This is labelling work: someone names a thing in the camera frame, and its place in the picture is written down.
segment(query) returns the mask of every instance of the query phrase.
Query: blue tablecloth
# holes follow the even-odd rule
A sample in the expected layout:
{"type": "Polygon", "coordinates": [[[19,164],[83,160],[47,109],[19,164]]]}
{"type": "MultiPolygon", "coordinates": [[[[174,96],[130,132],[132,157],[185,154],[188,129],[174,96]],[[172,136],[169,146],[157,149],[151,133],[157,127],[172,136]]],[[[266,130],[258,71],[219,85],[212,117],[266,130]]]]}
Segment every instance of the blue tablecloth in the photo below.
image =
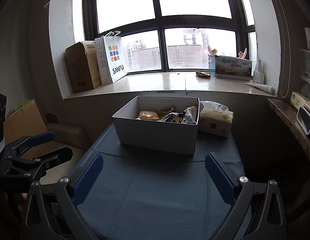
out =
{"type": "MultiPolygon", "coordinates": [[[[226,139],[198,132],[195,154],[180,155],[120,144],[112,124],[75,169],[94,151],[103,155],[104,167],[78,209],[100,239],[209,239],[230,205],[205,169],[206,154],[215,152],[244,175],[231,134],[226,139]]],[[[236,239],[250,218],[249,211],[236,239]]]]}

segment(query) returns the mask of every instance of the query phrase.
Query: stone countertop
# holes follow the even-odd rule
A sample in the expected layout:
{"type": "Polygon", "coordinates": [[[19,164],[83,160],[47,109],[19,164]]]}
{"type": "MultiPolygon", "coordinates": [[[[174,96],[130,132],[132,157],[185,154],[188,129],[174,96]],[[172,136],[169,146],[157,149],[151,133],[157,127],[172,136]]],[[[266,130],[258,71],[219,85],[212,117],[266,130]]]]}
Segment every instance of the stone countertop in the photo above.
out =
{"type": "Polygon", "coordinates": [[[294,134],[310,161],[310,137],[305,134],[297,122],[297,110],[283,100],[268,99],[268,104],[294,134]]]}

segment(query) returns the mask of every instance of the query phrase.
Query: packaged snack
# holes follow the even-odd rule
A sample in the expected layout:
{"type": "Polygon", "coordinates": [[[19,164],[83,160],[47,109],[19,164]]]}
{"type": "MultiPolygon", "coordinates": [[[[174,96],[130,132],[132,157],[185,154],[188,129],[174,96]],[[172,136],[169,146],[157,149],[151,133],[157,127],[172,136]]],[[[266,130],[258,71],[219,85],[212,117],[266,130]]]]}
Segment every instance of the packaged snack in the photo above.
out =
{"type": "Polygon", "coordinates": [[[196,124],[197,106],[191,106],[184,110],[185,116],[181,123],[196,124]]]}
{"type": "Polygon", "coordinates": [[[153,111],[141,111],[138,117],[142,120],[151,120],[151,121],[159,120],[157,113],[153,111]]]}
{"type": "Polygon", "coordinates": [[[171,113],[172,111],[174,111],[174,108],[171,106],[170,108],[168,108],[168,109],[164,109],[164,110],[160,110],[163,114],[164,114],[164,116],[165,115],[168,115],[169,113],[171,113]]]}
{"type": "Polygon", "coordinates": [[[183,117],[185,116],[185,112],[182,113],[169,113],[162,118],[162,122],[176,122],[180,123],[183,117]]]}

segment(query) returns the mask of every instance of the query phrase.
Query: beige armrest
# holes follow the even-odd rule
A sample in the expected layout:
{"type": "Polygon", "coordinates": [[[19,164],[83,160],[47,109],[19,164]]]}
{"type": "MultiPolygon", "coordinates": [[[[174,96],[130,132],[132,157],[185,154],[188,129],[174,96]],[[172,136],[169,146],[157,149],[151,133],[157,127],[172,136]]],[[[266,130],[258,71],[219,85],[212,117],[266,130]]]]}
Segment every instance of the beige armrest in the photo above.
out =
{"type": "Polygon", "coordinates": [[[86,152],[91,145],[82,127],[60,123],[47,123],[46,127],[55,134],[54,141],[83,149],[84,152],[86,152]]]}

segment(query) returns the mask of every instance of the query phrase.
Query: plastic tissue packaging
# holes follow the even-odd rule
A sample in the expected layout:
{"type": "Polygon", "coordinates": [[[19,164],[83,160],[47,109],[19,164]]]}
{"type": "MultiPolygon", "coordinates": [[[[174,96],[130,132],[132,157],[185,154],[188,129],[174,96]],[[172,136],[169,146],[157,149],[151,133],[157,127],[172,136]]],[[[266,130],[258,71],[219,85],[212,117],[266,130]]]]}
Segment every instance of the plastic tissue packaging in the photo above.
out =
{"type": "Polygon", "coordinates": [[[198,130],[226,137],[232,126],[233,112],[227,106],[213,102],[200,101],[198,130]]]}

